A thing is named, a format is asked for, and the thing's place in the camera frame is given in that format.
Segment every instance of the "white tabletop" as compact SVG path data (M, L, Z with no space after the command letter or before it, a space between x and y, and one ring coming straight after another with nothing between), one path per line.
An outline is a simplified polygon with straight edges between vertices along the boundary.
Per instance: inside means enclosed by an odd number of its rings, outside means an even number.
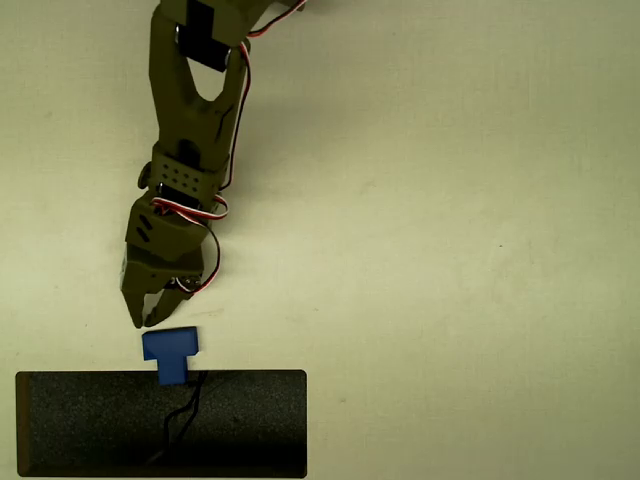
M118 281L156 3L0 2L3 479L17 371L155 368ZM306 370L311 480L637 479L640 3L309 3L254 42L223 270L161 327Z

